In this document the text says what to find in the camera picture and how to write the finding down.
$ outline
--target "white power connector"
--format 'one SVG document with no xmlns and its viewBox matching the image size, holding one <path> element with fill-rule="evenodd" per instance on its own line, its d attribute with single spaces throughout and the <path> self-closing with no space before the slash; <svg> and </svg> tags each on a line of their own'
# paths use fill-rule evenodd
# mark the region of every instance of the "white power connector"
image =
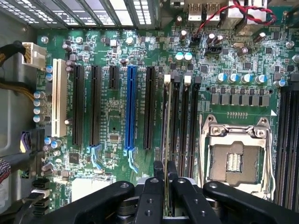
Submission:
<svg viewBox="0 0 299 224">
<path fill-rule="evenodd" d="M 22 64 L 31 66 L 40 70 L 46 69 L 46 56 L 47 50 L 32 43 L 32 42 L 23 42 L 22 45 L 26 48 L 26 58 L 25 62 L 24 57 L 22 58 Z"/>
</svg>

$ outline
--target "red and black wire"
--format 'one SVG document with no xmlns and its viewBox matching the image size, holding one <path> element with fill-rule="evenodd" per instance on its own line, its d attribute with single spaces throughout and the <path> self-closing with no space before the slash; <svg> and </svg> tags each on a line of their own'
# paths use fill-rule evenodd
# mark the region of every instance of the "red and black wire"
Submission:
<svg viewBox="0 0 299 224">
<path fill-rule="evenodd" d="M 227 10 L 228 8 L 238 8 L 240 10 L 240 12 L 248 19 L 248 20 L 252 20 L 257 24 L 261 24 L 264 26 L 268 26 L 271 25 L 272 23 L 274 23 L 276 21 L 276 16 L 274 15 L 274 13 L 272 12 L 272 10 L 267 9 L 267 8 L 263 8 L 263 7 L 256 7 L 256 6 L 241 6 L 239 0 L 233 0 L 234 5 L 233 6 L 224 6 L 221 9 L 219 9 L 216 13 L 214 13 L 213 15 L 211 15 L 206 21 L 204 21 L 201 26 L 199 27 L 197 33 L 200 32 L 200 30 L 211 20 L 214 18 L 214 16 L 216 16 L 217 14 L 220 14 L 221 12 L 223 12 L 224 10 Z M 270 14 L 271 16 L 271 20 L 270 21 L 262 21 L 260 19 L 255 18 L 253 15 L 248 14 L 248 10 L 252 9 L 252 10 L 259 10 L 261 12 L 266 12 L 268 14 Z"/>
</svg>

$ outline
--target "electrolytic capacitor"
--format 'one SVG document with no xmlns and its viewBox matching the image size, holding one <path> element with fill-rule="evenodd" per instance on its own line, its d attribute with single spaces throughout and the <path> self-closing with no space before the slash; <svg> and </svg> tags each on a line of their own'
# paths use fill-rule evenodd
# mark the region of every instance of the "electrolytic capacitor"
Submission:
<svg viewBox="0 0 299 224">
<path fill-rule="evenodd" d="M 255 78 L 255 82 L 257 84 L 262 84 L 264 82 L 266 82 L 266 76 L 265 75 L 259 75 Z"/>
<path fill-rule="evenodd" d="M 73 72 L 74 69 L 73 69 L 72 67 L 66 67 L 66 68 L 65 68 L 65 71 L 66 71 L 66 72 Z"/>
<path fill-rule="evenodd" d="M 286 81 L 285 80 L 275 81 L 273 82 L 273 85 L 277 88 L 284 87 L 286 85 Z"/>
<path fill-rule="evenodd" d="M 216 76 L 216 80 L 218 83 L 222 83 L 226 78 L 226 74 L 225 73 L 219 73 L 217 76 Z"/>
<path fill-rule="evenodd" d="M 186 30 L 182 30 L 181 31 L 181 35 L 179 36 L 179 39 L 181 40 L 181 41 L 184 41 L 185 39 L 186 39 L 186 37 L 187 37 L 187 31 Z"/>
<path fill-rule="evenodd" d="M 45 120 L 45 116 L 43 116 L 43 115 L 35 115 L 33 117 L 33 121 L 36 123 L 43 122 L 44 120 Z"/>
<path fill-rule="evenodd" d="M 33 105 L 38 107 L 38 106 L 44 106 L 46 104 L 46 101 L 43 99 L 35 99 L 33 100 Z"/>
<path fill-rule="evenodd" d="M 261 42 L 266 37 L 266 34 L 264 32 L 259 33 L 255 38 L 253 38 L 254 43 Z"/>
<path fill-rule="evenodd" d="M 299 55 L 294 55 L 292 57 L 292 61 L 295 63 L 295 64 L 299 64 Z"/>
<path fill-rule="evenodd" d="M 183 21 L 183 18 L 179 15 L 175 21 L 176 26 L 179 27 L 180 25 L 182 25 L 182 21 Z"/>
<path fill-rule="evenodd" d="M 35 91 L 33 96 L 35 99 L 43 99 L 45 98 L 46 94 L 43 91 Z"/>
<path fill-rule="evenodd" d="M 65 65 L 66 65 L 66 66 L 74 67 L 74 66 L 76 65 L 76 63 L 73 62 L 73 61 L 67 60 L 67 61 L 65 62 Z"/>
<path fill-rule="evenodd" d="M 214 38 L 215 38 L 215 34 L 209 34 L 209 36 L 206 39 L 206 43 L 211 44 L 213 42 Z"/>
<path fill-rule="evenodd" d="M 246 75 L 243 75 L 241 77 L 241 82 L 242 83 L 249 83 L 251 81 L 251 75 L 250 74 L 246 74 Z"/>
<path fill-rule="evenodd" d="M 214 38 L 213 44 L 219 44 L 220 42 L 223 41 L 223 36 L 222 35 L 218 35 Z"/>
<path fill-rule="evenodd" d="M 230 83 L 234 83 L 234 82 L 236 82 L 237 79 L 238 79 L 238 75 L 237 75 L 236 73 L 230 74 L 230 75 L 228 76 L 228 81 L 229 81 Z"/>
<path fill-rule="evenodd" d="M 35 108 L 33 109 L 33 113 L 36 114 L 36 115 L 38 115 L 38 114 L 42 114 L 42 113 L 44 113 L 44 112 L 45 112 L 45 109 L 44 109 L 43 107 L 35 107 Z"/>
<path fill-rule="evenodd" d="M 55 141 L 55 138 L 53 138 L 53 137 L 45 137 L 45 139 L 44 139 L 44 143 L 46 145 L 51 145 L 51 142 L 53 142 L 53 141 Z"/>
<path fill-rule="evenodd" d="M 51 82 L 53 80 L 53 75 L 51 73 L 46 74 L 46 80 Z"/>
<path fill-rule="evenodd" d="M 61 144 L 62 144 L 62 141 L 57 139 L 57 140 L 51 142 L 51 147 L 52 148 L 59 148 L 61 146 Z"/>
<path fill-rule="evenodd" d="M 67 52 L 72 52 L 73 51 L 73 48 L 71 48 L 69 45 L 67 45 L 65 43 L 62 45 L 62 48 L 63 48 L 63 50 L 65 50 Z"/>
<path fill-rule="evenodd" d="M 42 171 L 45 172 L 49 169 L 52 169 L 53 168 L 53 164 L 52 163 L 47 163 L 46 165 L 42 166 Z"/>
<path fill-rule="evenodd" d="M 238 50 L 237 55 L 239 57 L 241 57 L 241 56 L 243 56 L 243 55 L 245 55 L 247 53 L 248 53 L 248 48 L 244 47 L 244 48 L 241 48 L 240 50 Z"/>
</svg>

